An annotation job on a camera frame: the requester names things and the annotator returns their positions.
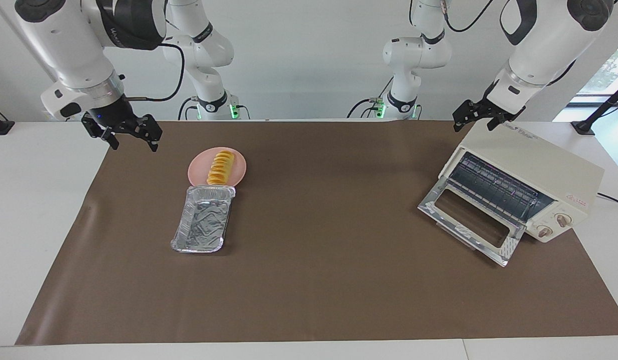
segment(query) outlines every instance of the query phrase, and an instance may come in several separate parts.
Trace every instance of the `window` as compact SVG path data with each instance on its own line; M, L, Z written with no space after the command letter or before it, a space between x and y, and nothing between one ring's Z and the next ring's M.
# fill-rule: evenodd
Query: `window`
M607 96L616 90L618 90L618 50L604 62L597 73L578 92L572 103L604 102Z

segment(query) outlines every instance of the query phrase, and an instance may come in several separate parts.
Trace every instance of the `white table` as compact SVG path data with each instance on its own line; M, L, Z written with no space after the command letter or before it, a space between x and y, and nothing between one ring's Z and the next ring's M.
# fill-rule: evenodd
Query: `white table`
M567 123L519 125L603 167L600 191L618 197L618 167L595 138ZM106 152L80 123L18 123L0 136L0 359L618 359L618 336L12 347ZM618 303L618 205L596 199L576 233Z

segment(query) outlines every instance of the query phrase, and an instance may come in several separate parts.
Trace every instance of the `oven label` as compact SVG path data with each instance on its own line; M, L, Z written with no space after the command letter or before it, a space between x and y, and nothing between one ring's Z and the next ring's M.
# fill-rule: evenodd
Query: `oven label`
M515 125L511 125L510 123L503 123L503 126L508 128L508 129L510 129L510 130L513 130L513 131L517 132L518 134L526 137L527 139L529 139L531 141L532 140L536 141L538 139L537 136L535 136L534 134L532 134L530 132L527 132L527 130L524 130L521 127L517 127Z
M577 196L575 196L574 194L567 194L567 200L571 201L572 203L579 205L582 208L588 209L588 203L584 200L582 200L581 198L578 198Z

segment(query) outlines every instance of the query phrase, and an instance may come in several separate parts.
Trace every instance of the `cream toaster oven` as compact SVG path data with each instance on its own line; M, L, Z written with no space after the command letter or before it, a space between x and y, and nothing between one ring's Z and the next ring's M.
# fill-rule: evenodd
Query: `cream toaster oven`
M506 266L523 233L546 243L587 218L604 170L524 130L478 121L418 208L458 240ZM494 245L436 205L451 191L508 228Z

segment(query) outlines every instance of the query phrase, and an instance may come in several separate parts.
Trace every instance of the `pink plate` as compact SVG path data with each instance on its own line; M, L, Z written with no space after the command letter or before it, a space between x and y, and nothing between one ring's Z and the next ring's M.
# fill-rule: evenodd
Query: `pink plate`
M222 150L231 151L233 155L235 155L235 159L233 160L233 168L231 168L231 175L229 175L229 180L226 185L234 187L240 183L242 178L244 178L244 174L247 173L247 160L244 159L244 156L242 156L240 151L233 150L230 147L215 147L204 150L199 153L193 161L191 161L188 170L188 177L191 185L197 187L199 185L207 184L206 178L209 175L209 170L211 170L213 159L215 158L215 155Z

